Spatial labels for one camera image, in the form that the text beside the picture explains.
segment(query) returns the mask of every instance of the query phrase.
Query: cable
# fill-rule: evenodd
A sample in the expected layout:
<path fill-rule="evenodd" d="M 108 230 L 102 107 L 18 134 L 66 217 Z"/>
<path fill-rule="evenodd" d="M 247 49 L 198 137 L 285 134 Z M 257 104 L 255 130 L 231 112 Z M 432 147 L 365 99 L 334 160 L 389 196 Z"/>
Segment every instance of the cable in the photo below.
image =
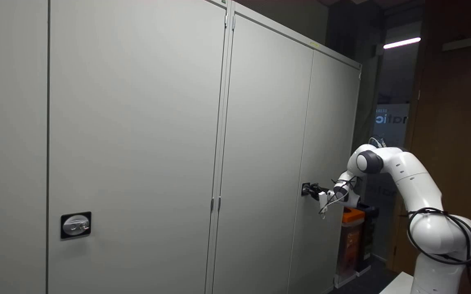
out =
<path fill-rule="evenodd" d="M 378 148 L 383 147 L 383 143 L 376 137 L 370 137 L 368 142 Z"/>
<path fill-rule="evenodd" d="M 433 253 L 429 253 L 425 251 L 424 248 L 420 248 L 411 230 L 412 230 L 412 220 L 416 218 L 416 215 L 419 214 L 427 214 L 427 215 L 443 215 L 447 220 L 453 222 L 463 233 L 465 236 L 465 243 L 466 243 L 466 253 L 465 253 L 465 259 L 461 258 L 456 258 L 456 256 L 451 256 L 451 254 L 433 254 Z M 435 259 L 438 263 L 445 263 L 445 264 L 463 264 L 466 266 L 466 277 L 468 277 L 468 282 L 469 282 L 469 287 L 471 287 L 471 227 L 460 217 L 456 215 L 451 215 L 448 214 L 447 210 L 440 210 L 440 209 L 435 209 L 435 207 L 422 207 L 419 210 L 411 210 L 407 212 L 407 236 L 411 240 L 411 243 L 425 256 L 429 256 L 430 259 Z"/>

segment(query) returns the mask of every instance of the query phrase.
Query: ceiling light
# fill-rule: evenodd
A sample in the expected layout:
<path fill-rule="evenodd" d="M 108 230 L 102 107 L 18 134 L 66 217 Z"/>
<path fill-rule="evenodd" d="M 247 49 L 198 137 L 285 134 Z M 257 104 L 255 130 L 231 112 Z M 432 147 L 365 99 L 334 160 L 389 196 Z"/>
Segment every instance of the ceiling light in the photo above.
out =
<path fill-rule="evenodd" d="M 398 40 L 398 42 L 388 42 L 383 45 L 383 49 L 394 49 L 394 47 L 402 47 L 402 45 L 409 45 L 409 44 L 416 44 L 419 42 L 420 37 L 411 37 L 411 39 L 402 39 L 402 40 Z"/>

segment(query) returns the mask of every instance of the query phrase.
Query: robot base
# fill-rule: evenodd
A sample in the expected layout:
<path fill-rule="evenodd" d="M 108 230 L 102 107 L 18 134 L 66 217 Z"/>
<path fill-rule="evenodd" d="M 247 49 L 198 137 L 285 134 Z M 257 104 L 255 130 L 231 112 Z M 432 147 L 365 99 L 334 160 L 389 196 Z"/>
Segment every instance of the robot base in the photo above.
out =
<path fill-rule="evenodd" d="M 456 294 L 463 271 L 465 264 L 445 264 L 419 254 L 412 294 Z"/>

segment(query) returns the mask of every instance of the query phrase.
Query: lock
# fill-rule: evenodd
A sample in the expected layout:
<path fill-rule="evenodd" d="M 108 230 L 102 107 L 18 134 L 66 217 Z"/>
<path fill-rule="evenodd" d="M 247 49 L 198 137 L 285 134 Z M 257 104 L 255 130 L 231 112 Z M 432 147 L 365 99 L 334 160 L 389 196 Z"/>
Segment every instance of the lock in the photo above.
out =
<path fill-rule="evenodd" d="M 90 235 L 92 212 L 64 214 L 61 217 L 61 238 L 77 238 Z"/>

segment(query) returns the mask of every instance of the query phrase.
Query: metal cabinet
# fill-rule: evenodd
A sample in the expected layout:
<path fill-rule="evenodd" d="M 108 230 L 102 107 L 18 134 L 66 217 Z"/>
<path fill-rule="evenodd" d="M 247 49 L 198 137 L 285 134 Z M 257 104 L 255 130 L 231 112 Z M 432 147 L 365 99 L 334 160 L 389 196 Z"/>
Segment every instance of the metal cabinet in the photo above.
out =
<path fill-rule="evenodd" d="M 352 148 L 360 68 L 314 50 L 303 145 L 303 183 L 332 186 Z M 322 218 L 319 202 L 298 197 L 291 294 L 329 292 L 337 264 L 342 205 Z"/>
<path fill-rule="evenodd" d="M 232 1 L 0 0 L 0 294 L 324 289 L 350 63 Z"/>
<path fill-rule="evenodd" d="M 288 292 L 311 60 L 236 14 L 216 294 Z"/>
<path fill-rule="evenodd" d="M 49 294 L 203 294 L 226 8 L 52 0 Z M 61 217 L 92 212 L 92 235 Z"/>
<path fill-rule="evenodd" d="M 0 294 L 46 289 L 48 5 L 0 0 Z"/>

